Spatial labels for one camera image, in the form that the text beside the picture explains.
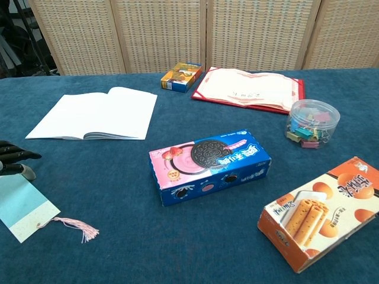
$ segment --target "table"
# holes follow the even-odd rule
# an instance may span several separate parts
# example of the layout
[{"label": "table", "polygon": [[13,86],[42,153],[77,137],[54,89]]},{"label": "table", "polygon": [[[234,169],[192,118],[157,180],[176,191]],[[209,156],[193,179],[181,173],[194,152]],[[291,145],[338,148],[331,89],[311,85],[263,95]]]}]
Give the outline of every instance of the table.
[{"label": "table", "polygon": [[[0,138],[39,152],[33,184],[61,211],[100,230],[52,222],[23,244],[0,225],[0,283],[375,283],[379,220],[302,274],[257,229],[267,203],[353,156],[379,168],[379,69],[280,72],[305,80],[306,97],[341,121],[329,145],[286,139],[286,116],[190,99],[160,88],[163,74],[0,80]],[[63,94],[125,86],[158,95],[144,141],[25,140]],[[151,150],[247,128],[272,157],[267,177],[177,205],[161,205]]]}]

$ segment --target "open notebook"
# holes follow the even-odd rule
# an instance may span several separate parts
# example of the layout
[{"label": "open notebook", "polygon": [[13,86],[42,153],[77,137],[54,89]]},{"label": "open notebook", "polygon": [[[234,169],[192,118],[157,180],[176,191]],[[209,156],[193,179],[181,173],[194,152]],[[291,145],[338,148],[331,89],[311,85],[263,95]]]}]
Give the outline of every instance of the open notebook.
[{"label": "open notebook", "polygon": [[192,99],[288,114],[304,99],[303,80],[276,73],[210,67]]},{"label": "open notebook", "polygon": [[114,87],[108,94],[63,95],[26,139],[144,140],[156,98],[123,87]]}]

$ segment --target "woven folding screen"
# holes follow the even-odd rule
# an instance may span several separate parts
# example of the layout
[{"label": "woven folding screen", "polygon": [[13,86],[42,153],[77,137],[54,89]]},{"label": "woven folding screen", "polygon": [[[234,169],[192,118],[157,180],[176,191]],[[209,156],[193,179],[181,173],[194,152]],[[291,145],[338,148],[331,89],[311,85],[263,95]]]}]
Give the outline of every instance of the woven folding screen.
[{"label": "woven folding screen", "polygon": [[372,67],[379,56],[379,0],[323,0],[305,69]]},{"label": "woven folding screen", "polygon": [[320,0],[208,0],[207,67],[299,69]]},{"label": "woven folding screen", "polygon": [[204,0],[111,0],[127,72],[205,64]]},{"label": "woven folding screen", "polygon": [[62,75],[125,73],[109,0],[29,0]]}]

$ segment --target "oreo cookie box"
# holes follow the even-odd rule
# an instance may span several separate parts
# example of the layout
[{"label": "oreo cookie box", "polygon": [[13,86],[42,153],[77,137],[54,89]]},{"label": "oreo cookie box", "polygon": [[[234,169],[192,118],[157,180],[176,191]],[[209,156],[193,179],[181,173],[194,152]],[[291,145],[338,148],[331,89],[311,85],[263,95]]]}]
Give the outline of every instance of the oreo cookie box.
[{"label": "oreo cookie box", "polygon": [[271,158],[248,130],[149,152],[163,206],[266,176]]}]

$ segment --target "plastic container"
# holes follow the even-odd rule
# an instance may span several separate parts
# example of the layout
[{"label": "plastic container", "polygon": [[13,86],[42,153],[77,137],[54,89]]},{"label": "plastic container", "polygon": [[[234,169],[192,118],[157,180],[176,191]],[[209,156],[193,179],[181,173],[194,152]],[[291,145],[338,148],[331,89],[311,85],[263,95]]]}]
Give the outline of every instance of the plastic container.
[{"label": "plastic container", "polygon": [[340,117],[338,110],[325,102],[301,99],[292,105],[285,136],[303,148],[319,149],[332,138]]}]

